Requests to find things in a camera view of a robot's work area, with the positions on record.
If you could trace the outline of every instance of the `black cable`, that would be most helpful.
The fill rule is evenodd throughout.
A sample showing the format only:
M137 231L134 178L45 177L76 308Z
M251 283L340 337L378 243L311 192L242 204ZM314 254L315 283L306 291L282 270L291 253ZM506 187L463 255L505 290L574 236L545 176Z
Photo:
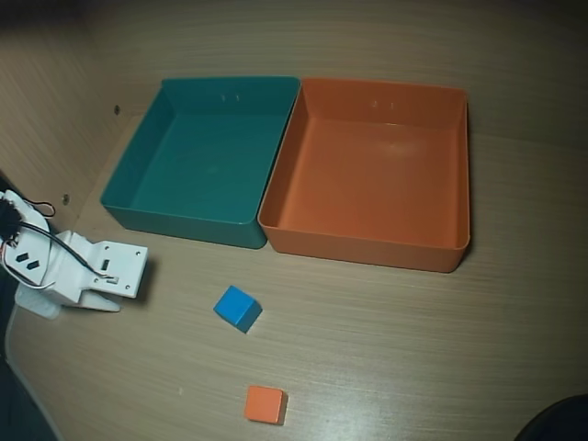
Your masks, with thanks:
M21 197L21 199L24 200L25 202L27 202L29 205L34 206L35 208L40 205L44 205L45 207L49 207L51 209L51 214L44 214L42 211L40 211L40 214L42 214L44 218L50 219L53 216L55 216L55 213L57 212L55 210L55 206L53 206L53 204L51 204L50 202L47 202L47 201L35 202L34 200L30 200L30 199L22 198L22 197Z
M27 223L27 222L23 222L23 221L19 222L18 226L27 228L29 230L37 232L38 234L42 234L43 236L49 238L52 242L57 243L61 248L63 248L67 253L69 253L75 260L77 260L81 266L92 271L92 273L95 274L96 276L101 277L101 278L111 278L110 276L107 276L106 274L102 274L102 273L96 271L70 245L68 245L67 243L62 241L59 237L57 237L52 232L46 232L45 230L43 230L41 227L38 227L37 225L33 225L32 223Z

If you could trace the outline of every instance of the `wooden block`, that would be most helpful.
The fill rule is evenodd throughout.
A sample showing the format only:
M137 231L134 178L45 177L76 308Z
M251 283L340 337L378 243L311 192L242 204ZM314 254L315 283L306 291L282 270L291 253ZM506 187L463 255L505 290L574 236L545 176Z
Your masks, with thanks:
M249 386L245 418L268 424L284 423L288 395L280 389Z

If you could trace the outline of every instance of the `storage tray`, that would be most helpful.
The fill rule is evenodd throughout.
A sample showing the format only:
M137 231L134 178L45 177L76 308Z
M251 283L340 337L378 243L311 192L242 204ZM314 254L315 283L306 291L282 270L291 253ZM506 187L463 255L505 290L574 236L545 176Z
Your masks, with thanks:
M164 80L101 202L125 228L259 248L257 211L300 80Z
M259 221L281 253L454 270L469 243L466 94L304 79Z

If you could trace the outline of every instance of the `cube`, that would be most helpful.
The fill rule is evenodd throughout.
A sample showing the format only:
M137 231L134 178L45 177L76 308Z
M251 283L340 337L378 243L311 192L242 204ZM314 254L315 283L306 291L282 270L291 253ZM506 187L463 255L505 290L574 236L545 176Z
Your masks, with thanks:
M283 424L288 395L280 389L249 386L245 418L268 424Z
M261 305L236 287L229 287L214 307L226 322L246 334L261 313Z

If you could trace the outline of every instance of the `black object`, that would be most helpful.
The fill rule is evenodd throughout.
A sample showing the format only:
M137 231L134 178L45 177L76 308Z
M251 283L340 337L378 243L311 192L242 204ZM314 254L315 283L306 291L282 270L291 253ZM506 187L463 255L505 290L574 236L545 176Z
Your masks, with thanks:
M556 402L536 416L514 441L588 440L588 395Z
M4 242L14 241L18 236L18 224L22 221L20 213L6 199L0 199L0 238Z

